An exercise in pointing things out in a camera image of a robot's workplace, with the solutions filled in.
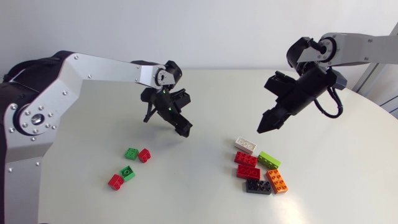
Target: orange lego brick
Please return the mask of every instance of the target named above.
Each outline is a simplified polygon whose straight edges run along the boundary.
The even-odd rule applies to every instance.
[[[285,193],[288,190],[278,170],[269,170],[267,171],[266,176],[271,183],[271,187],[275,194]]]

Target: white lego brick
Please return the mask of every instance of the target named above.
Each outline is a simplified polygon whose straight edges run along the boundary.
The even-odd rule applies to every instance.
[[[254,143],[249,142],[248,140],[239,137],[235,143],[234,146],[237,147],[238,149],[248,153],[248,154],[252,154],[254,152],[254,150],[256,149],[257,145]]]

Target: lego brick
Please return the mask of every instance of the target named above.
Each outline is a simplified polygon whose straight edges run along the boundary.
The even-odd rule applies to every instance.
[[[124,154],[124,157],[126,159],[132,159],[132,160],[136,160],[137,156],[138,156],[138,149],[133,149],[133,148],[129,148],[126,153]]]
[[[254,152],[254,150],[257,147],[256,144],[251,143],[242,137],[238,137],[238,139],[234,143],[234,146],[250,155]]]
[[[244,179],[260,179],[260,169],[239,164],[236,176]]]
[[[243,152],[236,152],[235,162],[249,167],[256,167],[257,158]]]
[[[148,159],[150,158],[150,152],[148,149],[143,149],[139,154],[138,158],[141,162],[147,162]]]
[[[271,185],[263,180],[246,180],[246,192],[254,194],[271,194]]]
[[[285,181],[278,170],[269,170],[267,171],[266,176],[271,183],[271,187],[275,194],[285,193],[288,190]]]
[[[136,174],[132,171],[130,166],[126,166],[120,171],[121,176],[123,177],[123,180],[126,182],[133,178]]]
[[[124,180],[121,176],[115,174],[112,179],[108,182],[108,185],[113,188],[113,190],[119,190],[120,186],[124,183]]]
[[[266,154],[265,152],[260,152],[258,157],[259,163],[268,167],[268,169],[278,169],[281,162],[272,156]]]

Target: robotic arm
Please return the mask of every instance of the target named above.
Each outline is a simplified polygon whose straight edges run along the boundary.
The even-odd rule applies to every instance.
[[[40,163],[54,142],[61,116],[78,99],[83,80],[148,86],[141,94],[148,103],[144,122],[157,111],[179,135],[188,137],[192,124],[180,113],[190,96],[184,89],[170,93],[181,76],[172,61],[128,63],[66,51],[12,68],[0,84],[0,163],[4,168],[0,172],[0,223],[37,224]]]
[[[276,71],[268,79],[265,88],[277,95],[276,106],[263,115],[258,133],[279,129],[291,115],[296,115],[311,102],[330,118],[343,112],[343,105],[336,89],[346,87],[347,80],[332,66],[350,66],[364,63],[398,64],[398,36],[374,37],[364,34],[327,33],[315,42],[302,37],[287,51],[287,61],[300,78],[295,80]],[[329,114],[317,101],[328,91],[336,101],[338,113]]]

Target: black robot arm segment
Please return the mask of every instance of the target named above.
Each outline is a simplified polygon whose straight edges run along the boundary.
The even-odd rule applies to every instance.
[[[296,115],[326,90],[330,89],[334,96],[335,88],[340,90],[345,88],[346,79],[332,68],[326,69],[315,62],[297,62],[301,53],[311,46],[319,51],[326,51],[312,39],[303,37],[287,52],[287,61],[300,75],[299,79],[294,80],[281,72],[276,72],[268,79],[265,88],[278,96],[277,104],[262,115],[258,133],[279,129],[287,118]]]

